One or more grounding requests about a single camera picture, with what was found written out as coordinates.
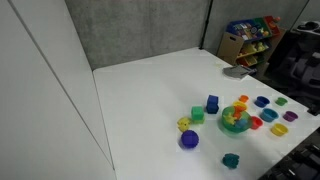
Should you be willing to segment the green bear toy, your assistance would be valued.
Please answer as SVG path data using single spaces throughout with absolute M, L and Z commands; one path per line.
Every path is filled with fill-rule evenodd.
M 239 164 L 240 157 L 236 154 L 228 153 L 225 154 L 222 163 L 229 169 L 236 169 Z

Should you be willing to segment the yellow duck toy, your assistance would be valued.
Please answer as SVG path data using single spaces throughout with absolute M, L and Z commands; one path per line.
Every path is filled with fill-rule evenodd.
M 188 117 L 182 117 L 178 120 L 177 126 L 181 132 L 185 132 L 189 129 L 191 120 Z

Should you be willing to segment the yellow toy in bowl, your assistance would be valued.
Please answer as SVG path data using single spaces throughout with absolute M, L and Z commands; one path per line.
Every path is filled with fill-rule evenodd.
M 236 118 L 233 117 L 231 114 L 228 114 L 228 115 L 224 115 L 224 119 L 227 123 L 231 124 L 231 125 L 234 125 L 235 124 L 235 120 Z

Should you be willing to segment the yellow cup in bowl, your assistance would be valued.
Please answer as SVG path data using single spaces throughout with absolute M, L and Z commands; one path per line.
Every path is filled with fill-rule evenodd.
M 247 109 L 247 105 L 245 103 L 241 102 L 241 101 L 235 101 L 233 103 L 233 106 L 239 112 L 245 111 Z

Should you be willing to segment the blue toy in bowl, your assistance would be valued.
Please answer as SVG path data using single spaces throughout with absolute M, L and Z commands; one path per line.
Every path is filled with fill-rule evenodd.
M 236 126 L 237 128 L 244 128 L 244 127 L 247 126 L 247 124 L 248 124 L 248 120 L 247 120 L 247 119 L 240 119 L 240 120 L 237 120 L 237 121 L 236 121 L 235 126 Z

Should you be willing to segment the toy storage shelf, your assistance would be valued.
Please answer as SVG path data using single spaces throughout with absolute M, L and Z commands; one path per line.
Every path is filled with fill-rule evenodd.
M 280 17 L 264 16 L 232 21 L 223 34 L 217 56 L 230 65 L 255 68 L 263 76 L 269 59 L 286 30 L 279 27 Z

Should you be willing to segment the green block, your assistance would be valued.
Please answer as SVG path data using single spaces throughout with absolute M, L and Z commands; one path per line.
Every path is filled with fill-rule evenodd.
M 194 124 L 203 124 L 205 117 L 202 106 L 193 106 L 191 109 L 191 119 Z

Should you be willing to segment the blue block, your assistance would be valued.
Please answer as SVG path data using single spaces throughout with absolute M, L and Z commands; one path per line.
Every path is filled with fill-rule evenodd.
M 214 95 L 209 95 L 207 99 L 206 110 L 209 114 L 216 114 L 219 110 L 218 106 L 219 98 Z

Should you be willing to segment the purple ball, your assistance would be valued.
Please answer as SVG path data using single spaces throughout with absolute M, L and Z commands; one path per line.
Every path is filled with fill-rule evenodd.
M 199 136 L 195 131 L 187 130 L 181 135 L 181 143 L 187 149 L 195 148 L 199 143 Z

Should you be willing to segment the grey cloth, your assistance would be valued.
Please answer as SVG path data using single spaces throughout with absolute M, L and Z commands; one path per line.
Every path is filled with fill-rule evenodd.
M 226 67 L 222 70 L 222 72 L 227 77 L 243 79 L 247 75 L 251 75 L 252 73 L 254 73 L 254 70 L 242 65 L 237 65 L 232 67 Z

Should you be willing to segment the small orange cup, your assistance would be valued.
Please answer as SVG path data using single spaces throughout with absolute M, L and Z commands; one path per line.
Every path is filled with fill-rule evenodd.
M 247 95 L 241 95 L 239 97 L 239 101 L 246 103 L 249 100 L 249 97 Z

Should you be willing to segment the red cup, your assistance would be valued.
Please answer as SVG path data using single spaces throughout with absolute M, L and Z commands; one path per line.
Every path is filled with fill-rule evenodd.
M 261 127 L 261 126 L 263 125 L 263 121 L 262 121 L 259 117 L 257 117 L 257 116 L 252 116 L 251 119 L 252 119 L 252 126 L 251 126 L 251 128 L 252 128 L 253 130 L 258 129 L 259 127 Z

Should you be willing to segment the dark blue cup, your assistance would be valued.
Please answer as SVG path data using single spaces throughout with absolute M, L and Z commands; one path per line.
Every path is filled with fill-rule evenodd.
M 260 108 L 266 107 L 269 103 L 269 99 L 264 96 L 258 96 L 254 102 L 254 104 Z

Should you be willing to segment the light blue cup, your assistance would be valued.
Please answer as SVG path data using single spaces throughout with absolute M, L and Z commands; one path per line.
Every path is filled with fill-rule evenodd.
M 260 117 L 265 122 L 272 122 L 279 117 L 278 113 L 270 108 L 264 108 L 260 114 Z

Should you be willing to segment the small green cup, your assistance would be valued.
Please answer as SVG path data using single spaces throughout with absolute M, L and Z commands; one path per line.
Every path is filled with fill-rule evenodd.
M 285 98 L 283 98 L 283 97 L 279 97 L 279 98 L 275 101 L 275 103 L 276 103 L 277 105 L 279 105 L 279 106 L 284 106 L 284 105 L 287 104 L 287 100 L 286 100 Z

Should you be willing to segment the purple cup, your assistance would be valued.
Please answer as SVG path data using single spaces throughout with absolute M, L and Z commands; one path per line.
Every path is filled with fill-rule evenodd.
M 298 115 L 292 111 L 286 111 L 283 118 L 288 122 L 292 122 L 298 118 Z

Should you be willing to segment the black office chair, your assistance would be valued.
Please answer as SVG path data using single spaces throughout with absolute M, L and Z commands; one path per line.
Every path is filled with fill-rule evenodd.
M 319 31 L 318 21 L 306 21 L 286 31 L 267 69 L 267 75 L 314 116 L 320 112 Z

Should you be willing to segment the black partition post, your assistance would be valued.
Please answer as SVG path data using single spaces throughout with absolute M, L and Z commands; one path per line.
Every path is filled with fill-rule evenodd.
M 210 21 L 213 2 L 214 2 L 214 0 L 210 0 L 209 1 L 208 11 L 207 11 L 207 15 L 206 15 L 206 18 L 205 18 L 205 23 L 204 23 L 204 28 L 203 28 L 203 33 L 202 33 L 201 41 L 200 41 L 200 45 L 199 45 L 199 49 L 200 50 L 204 49 L 204 41 L 205 41 L 205 38 L 206 38 L 207 28 L 208 28 L 209 21 Z

